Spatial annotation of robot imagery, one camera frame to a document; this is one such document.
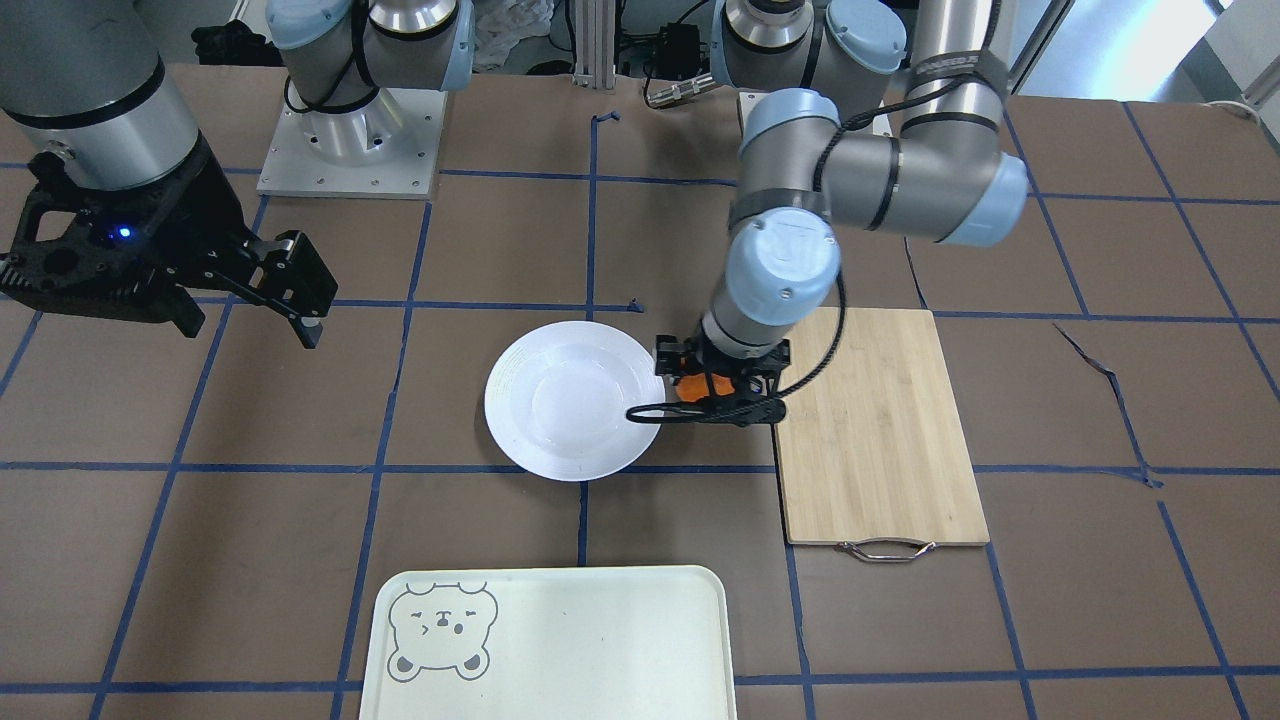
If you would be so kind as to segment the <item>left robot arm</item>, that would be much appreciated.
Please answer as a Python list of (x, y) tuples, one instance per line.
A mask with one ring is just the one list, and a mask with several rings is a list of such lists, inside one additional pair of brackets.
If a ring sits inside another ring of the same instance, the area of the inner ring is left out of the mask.
[(655, 373), (696, 398), (631, 407), (637, 424), (785, 418), (788, 333), (836, 292), (836, 228), (991, 246), (1018, 223), (1025, 163), (1004, 152), (1000, 1), (923, 1), (908, 29), (882, 1), (718, 1), (710, 74), (762, 92), (746, 114), (724, 270), (690, 338)]

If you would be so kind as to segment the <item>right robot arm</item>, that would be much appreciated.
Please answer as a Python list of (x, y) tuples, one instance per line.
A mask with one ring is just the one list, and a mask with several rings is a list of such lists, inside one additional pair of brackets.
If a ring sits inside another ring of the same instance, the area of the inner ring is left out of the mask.
[[(425, 94), (472, 74), (471, 1), (270, 1), (287, 68), (278, 176), (319, 195), (428, 192)], [(285, 318), (314, 348), (338, 283), (301, 231), (257, 237), (212, 147), (128, 1), (5, 1), (3, 113), (36, 149), (3, 255), (3, 293), (38, 313), (200, 333), (192, 290)]]

